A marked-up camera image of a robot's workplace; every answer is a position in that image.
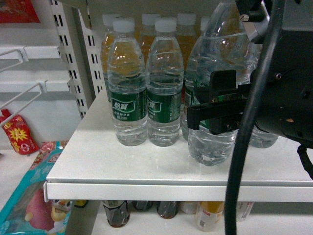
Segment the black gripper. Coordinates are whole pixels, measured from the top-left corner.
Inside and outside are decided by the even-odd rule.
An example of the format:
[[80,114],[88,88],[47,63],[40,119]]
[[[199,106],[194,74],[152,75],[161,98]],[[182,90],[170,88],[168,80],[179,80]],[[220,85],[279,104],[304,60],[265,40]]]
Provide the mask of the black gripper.
[[[189,129],[199,130],[206,120],[214,135],[239,129],[249,84],[236,86],[235,70],[212,72],[209,85],[197,85],[194,92],[200,104],[187,108]],[[290,70],[281,79],[268,82],[255,125],[264,132],[312,144],[313,70]]]

